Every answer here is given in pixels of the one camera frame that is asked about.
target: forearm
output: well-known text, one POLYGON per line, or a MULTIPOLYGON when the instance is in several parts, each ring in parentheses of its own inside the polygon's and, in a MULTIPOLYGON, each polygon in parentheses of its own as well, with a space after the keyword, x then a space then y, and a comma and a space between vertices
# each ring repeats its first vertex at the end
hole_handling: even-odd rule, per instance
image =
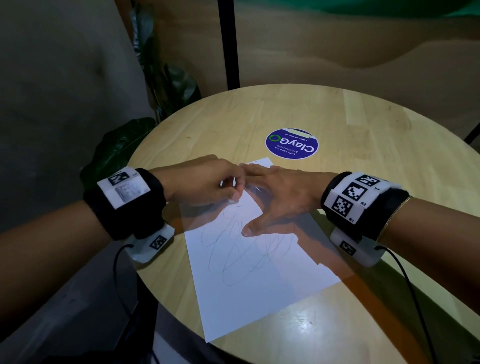
POLYGON ((393 216, 380 243, 480 314, 480 218, 411 198, 393 216))
POLYGON ((1 234, 1 338, 41 307, 109 241, 83 201, 1 234))

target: round table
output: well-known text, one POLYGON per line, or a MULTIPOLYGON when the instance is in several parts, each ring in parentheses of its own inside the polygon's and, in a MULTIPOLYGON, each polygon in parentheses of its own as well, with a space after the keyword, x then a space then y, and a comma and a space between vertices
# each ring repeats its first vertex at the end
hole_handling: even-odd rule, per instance
MULTIPOLYGON (((470 146, 409 109, 354 91, 288 84, 216 94, 163 121, 143 140, 129 165, 150 169, 207 154, 237 164, 269 157, 285 168, 360 170, 399 182, 415 197, 480 216, 480 156, 470 146), (273 155, 265 147, 265 138, 280 128, 313 134, 319 140, 318 151, 301 160, 273 155)), ((203 337, 178 209, 167 206, 164 216, 177 230, 174 243, 137 271, 158 301, 203 337)), ((383 260, 398 269, 389 257, 384 255, 383 260)), ((477 315, 402 262, 418 288, 480 337, 477 315)), ((408 320, 398 311, 410 306, 411 298, 407 296, 408 304, 398 308, 383 297, 385 287, 404 283, 396 281, 376 291, 368 274, 361 269, 356 272, 213 344, 256 364, 426 363, 421 330, 415 333, 412 324, 404 323, 418 320, 416 312, 410 310, 408 320)), ((386 273, 376 276, 382 278, 386 273)))

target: hand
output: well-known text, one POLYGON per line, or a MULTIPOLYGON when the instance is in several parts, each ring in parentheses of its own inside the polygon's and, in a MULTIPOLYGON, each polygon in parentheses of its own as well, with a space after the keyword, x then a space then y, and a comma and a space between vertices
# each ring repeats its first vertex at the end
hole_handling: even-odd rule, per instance
POLYGON ((223 199, 238 201, 245 187, 243 169, 214 155, 154 168, 150 173, 162 183, 167 202, 194 206, 213 204, 223 199))
POLYGON ((279 218, 294 216, 321 208, 320 200, 336 173, 304 172, 259 164, 240 164, 245 170, 245 183, 265 188, 272 202, 264 213, 250 221, 242 230, 243 236, 257 236, 265 232, 279 218))

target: blue circular sticker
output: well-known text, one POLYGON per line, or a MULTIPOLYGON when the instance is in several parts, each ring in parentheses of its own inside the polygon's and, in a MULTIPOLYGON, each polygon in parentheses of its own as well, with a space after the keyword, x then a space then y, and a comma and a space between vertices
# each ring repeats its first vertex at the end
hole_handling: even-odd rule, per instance
POLYGON ((284 128, 271 132, 265 145, 276 156, 285 159, 304 159, 316 153, 318 140, 301 129, 284 128))

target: green recycling symbol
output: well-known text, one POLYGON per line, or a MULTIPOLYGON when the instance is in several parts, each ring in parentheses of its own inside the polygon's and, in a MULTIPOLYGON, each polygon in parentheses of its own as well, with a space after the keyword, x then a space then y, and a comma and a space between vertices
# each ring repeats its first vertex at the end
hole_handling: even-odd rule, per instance
POLYGON ((272 142, 278 142, 280 139, 282 139, 282 137, 277 134, 272 134, 271 136, 268 137, 268 139, 271 140, 272 142))

